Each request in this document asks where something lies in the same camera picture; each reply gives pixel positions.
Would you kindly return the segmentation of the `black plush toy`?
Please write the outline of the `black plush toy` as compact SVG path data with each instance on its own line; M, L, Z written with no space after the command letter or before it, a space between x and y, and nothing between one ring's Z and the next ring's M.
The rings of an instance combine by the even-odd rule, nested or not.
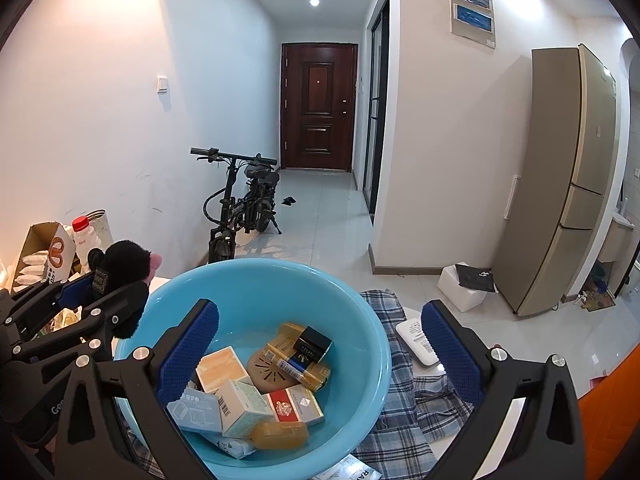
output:
M145 282L146 287L150 287L156 271L162 265L162 257L131 240L120 240L105 252L100 248L91 249L88 265L93 279L82 296L84 307L137 282Z

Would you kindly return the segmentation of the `grey-blue product box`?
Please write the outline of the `grey-blue product box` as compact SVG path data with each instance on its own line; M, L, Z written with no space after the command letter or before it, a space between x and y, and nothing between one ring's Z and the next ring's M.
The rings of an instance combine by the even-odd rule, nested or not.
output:
M178 400L166 406L176 425L196 434L221 434L221 418L216 396L193 388L185 388Z

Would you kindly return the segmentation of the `gold blue packet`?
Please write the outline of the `gold blue packet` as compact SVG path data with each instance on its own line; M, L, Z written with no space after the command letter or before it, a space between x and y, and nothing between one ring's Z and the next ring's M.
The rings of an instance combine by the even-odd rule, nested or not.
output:
M329 380L331 369L323 362L324 359L320 363L311 362L293 348L294 341L305 327L291 322L281 324L277 336L266 344L264 352L273 364L305 388L317 392Z

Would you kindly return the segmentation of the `small black box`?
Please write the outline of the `small black box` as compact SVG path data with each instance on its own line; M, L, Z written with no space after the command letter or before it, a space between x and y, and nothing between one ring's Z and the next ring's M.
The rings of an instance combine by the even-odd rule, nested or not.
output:
M320 363L329 352L333 340L318 332L311 326L307 326L294 341L293 348L311 362Z

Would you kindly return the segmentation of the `light blue carton box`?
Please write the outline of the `light blue carton box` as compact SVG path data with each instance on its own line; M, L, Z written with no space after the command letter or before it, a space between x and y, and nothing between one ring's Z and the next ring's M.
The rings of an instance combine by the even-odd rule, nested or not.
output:
M312 477L312 480L381 480L380 474L374 468L358 460L353 455L347 455L340 462L329 469Z

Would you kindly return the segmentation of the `open cardboard snack box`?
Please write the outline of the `open cardboard snack box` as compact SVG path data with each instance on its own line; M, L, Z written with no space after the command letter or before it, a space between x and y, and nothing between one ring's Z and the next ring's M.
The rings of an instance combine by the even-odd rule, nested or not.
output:
M18 255L11 292L20 292L44 278L65 281L73 274L76 246L72 230L58 222L33 224Z

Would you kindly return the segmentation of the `orange chair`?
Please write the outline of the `orange chair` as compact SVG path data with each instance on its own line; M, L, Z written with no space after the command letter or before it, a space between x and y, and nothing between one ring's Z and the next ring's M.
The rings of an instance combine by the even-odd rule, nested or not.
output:
M578 401L586 479L639 478L639 347Z

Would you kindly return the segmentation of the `strawberry milk bottle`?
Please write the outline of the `strawberry milk bottle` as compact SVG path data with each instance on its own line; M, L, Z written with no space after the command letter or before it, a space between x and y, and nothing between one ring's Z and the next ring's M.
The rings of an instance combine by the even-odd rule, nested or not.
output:
M89 272L89 252L94 248L102 248L102 242L91 226L87 216L80 216L73 220L74 242L76 255L81 265L81 272Z

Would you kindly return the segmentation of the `beige square box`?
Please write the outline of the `beige square box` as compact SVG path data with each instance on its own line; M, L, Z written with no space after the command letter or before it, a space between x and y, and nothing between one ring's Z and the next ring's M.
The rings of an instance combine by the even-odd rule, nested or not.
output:
M202 390L206 393L216 393L228 379L252 384L250 375L232 347L203 356L195 371Z

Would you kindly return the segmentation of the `blue plaid cloth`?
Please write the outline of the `blue plaid cloth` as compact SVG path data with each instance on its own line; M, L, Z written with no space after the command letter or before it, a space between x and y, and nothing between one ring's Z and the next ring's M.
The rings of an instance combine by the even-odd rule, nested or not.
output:
M392 368L382 413L354 455L383 479L422 479L436 463L431 445L455 436L473 407L459 398L447 376L413 374L409 351L396 333L407 318L393 292L375 289L361 296L384 327Z

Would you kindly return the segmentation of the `white wipes packet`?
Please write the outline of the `white wipes packet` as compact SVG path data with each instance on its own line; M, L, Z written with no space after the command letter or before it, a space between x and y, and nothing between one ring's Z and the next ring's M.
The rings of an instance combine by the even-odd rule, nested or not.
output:
M235 460L244 460L256 452L255 445L249 440L224 437L221 434L206 432L202 437L211 443L219 451L233 457Z

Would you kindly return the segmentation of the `white foam box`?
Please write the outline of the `white foam box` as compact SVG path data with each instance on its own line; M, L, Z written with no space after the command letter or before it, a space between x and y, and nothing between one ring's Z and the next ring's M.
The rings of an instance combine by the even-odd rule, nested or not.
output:
M445 266L437 287L460 312L478 307L489 294L496 292L490 269L474 268L465 262Z

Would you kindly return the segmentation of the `white remote control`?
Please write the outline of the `white remote control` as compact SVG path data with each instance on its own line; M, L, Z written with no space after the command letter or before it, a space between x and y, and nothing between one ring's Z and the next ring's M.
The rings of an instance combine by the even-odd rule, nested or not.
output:
M416 359L426 367L439 363L439 358L423 333L418 318L408 318L395 327L397 335L411 350Z

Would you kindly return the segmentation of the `white barcode box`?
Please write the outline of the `white barcode box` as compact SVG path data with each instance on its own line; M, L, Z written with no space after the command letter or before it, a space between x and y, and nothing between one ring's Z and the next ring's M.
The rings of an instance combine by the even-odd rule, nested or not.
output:
M247 440L256 426L272 422L272 408L255 386L227 379L215 393L218 401L221 434L226 438Z

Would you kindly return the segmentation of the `brown round perforated disc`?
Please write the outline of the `brown round perforated disc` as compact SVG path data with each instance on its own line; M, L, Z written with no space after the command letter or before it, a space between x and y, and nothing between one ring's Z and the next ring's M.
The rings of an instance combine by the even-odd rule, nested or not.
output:
M298 385L298 381L267 359L262 350L255 351L247 361L246 371L260 393L270 393Z

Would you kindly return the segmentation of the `black bicycle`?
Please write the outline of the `black bicycle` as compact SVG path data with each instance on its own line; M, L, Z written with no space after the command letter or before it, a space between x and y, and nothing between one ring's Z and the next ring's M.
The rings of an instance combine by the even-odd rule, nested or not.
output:
M277 159L261 154L229 154L218 148L191 148L190 154L209 164L224 162L228 166L226 185L209 195L203 204L204 217L214 225L209 234L208 263L235 257L237 232L262 233L272 224L281 234L276 221L276 191L280 181ZM248 188L243 197L236 198L232 192L241 169Z

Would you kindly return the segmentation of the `blue plastic basin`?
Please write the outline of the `blue plastic basin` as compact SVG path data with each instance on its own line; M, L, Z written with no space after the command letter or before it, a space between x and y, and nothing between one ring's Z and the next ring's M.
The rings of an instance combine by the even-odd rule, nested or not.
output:
M285 322L310 326L333 344L324 358L331 370L317 393L324 421L311 427L303 448L257 451L244 460L191 434L188 441L219 479L310 479L334 466L369 434L390 388L390 344L363 296L333 276L278 259L239 258L200 266L149 296L134 336L120 342L116 359L153 347L200 299L219 310L209 350L232 347L246 361Z

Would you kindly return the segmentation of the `red white box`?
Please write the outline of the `red white box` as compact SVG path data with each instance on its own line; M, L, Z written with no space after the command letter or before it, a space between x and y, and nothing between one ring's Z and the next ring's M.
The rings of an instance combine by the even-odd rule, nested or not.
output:
M324 414L316 397L302 385L265 393L262 397L278 422L303 422L307 426L324 422Z

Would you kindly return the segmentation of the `beige refrigerator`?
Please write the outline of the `beige refrigerator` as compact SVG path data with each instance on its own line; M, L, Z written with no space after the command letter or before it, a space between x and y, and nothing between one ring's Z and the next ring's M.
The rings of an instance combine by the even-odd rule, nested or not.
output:
M584 44L532 52L524 166L492 273L520 318L552 309L597 227L615 152L616 84Z

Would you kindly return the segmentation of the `dark red door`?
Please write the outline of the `dark red door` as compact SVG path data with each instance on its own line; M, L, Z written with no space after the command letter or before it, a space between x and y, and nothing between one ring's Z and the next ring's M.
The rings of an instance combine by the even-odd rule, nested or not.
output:
M282 46L281 165L352 170L358 46L290 42Z

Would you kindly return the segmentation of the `white light switch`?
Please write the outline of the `white light switch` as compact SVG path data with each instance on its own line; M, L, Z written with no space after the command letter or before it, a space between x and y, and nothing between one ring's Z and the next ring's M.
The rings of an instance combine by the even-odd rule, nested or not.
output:
M168 78L165 75L156 76L156 92L157 93L168 92Z

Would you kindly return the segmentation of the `wall electrical panel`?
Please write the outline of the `wall electrical panel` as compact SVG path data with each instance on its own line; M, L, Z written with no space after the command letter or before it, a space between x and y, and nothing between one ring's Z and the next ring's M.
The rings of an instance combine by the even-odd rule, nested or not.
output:
M494 0L449 0L450 32L484 47L496 48Z

